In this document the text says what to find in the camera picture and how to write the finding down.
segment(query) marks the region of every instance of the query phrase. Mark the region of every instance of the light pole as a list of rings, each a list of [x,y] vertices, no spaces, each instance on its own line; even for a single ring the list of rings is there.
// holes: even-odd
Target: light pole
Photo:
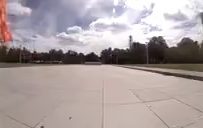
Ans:
[[[146,63],[149,64],[148,42],[146,42]]]
[[[20,51],[19,51],[19,63],[22,63],[22,45],[20,44]]]

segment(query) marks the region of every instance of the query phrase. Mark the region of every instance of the sky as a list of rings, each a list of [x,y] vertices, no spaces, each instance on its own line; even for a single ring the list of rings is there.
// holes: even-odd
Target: sky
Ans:
[[[163,36],[169,46],[183,37],[203,39],[203,0],[7,0],[11,46],[99,53]]]

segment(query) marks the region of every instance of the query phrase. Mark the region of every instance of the curb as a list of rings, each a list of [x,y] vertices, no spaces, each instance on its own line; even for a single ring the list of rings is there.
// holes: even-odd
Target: curb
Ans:
[[[156,71],[156,70],[152,70],[152,69],[141,69],[139,67],[130,67],[130,66],[119,66],[118,65],[118,67],[128,68],[128,69],[135,69],[135,70],[142,70],[142,71],[147,71],[147,72],[153,72],[153,73],[163,74],[163,75],[167,75],[167,76],[175,76],[175,77],[182,77],[182,78],[187,78],[187,79],[192,79],[192,80],[203,81],[203,77],[202,76],[187,75],[187,74],[165,72],[165,71]]]

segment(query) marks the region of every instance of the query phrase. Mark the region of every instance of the concrete pavement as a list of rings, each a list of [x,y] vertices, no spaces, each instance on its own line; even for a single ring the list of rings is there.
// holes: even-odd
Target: concrete pavement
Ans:
[[[203,128],[203,82],[114,66],[0,69],[0,128]]]

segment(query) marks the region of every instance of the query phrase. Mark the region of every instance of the treeline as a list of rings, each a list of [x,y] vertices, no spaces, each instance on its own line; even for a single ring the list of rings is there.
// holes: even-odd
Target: treeline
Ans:
[[[26,48],[6,48],[0,46],[0,62],[6,63],[38,63],[38,64],[82,64],[85,61],[100,61],[95,53],[84,55],[69,50],[64,53],[62,50],[51,49],[49,52],[30,52]]]
[[[176,47],[168,47],[163,37],[152,37],[147,44],[134,42],[130,49],[105,49],[101,58],[105,64],[144,64],[147,58],[151,64],[203,63],[203,41],[185,37]]]
[[[104,64],[203,63],[203,41],[198,43],[188,37],[175,47],[168,47],[166,40],[152,37],[147,44],[134,42],[128,49],[104,49],[100,57],[95,53],[84,55],[75,51],[51,49],[49,52],[30,52],[26,48],[0,46],[0,62],[10,63],[60,63],[83,64],[85,61],[102,61]]]

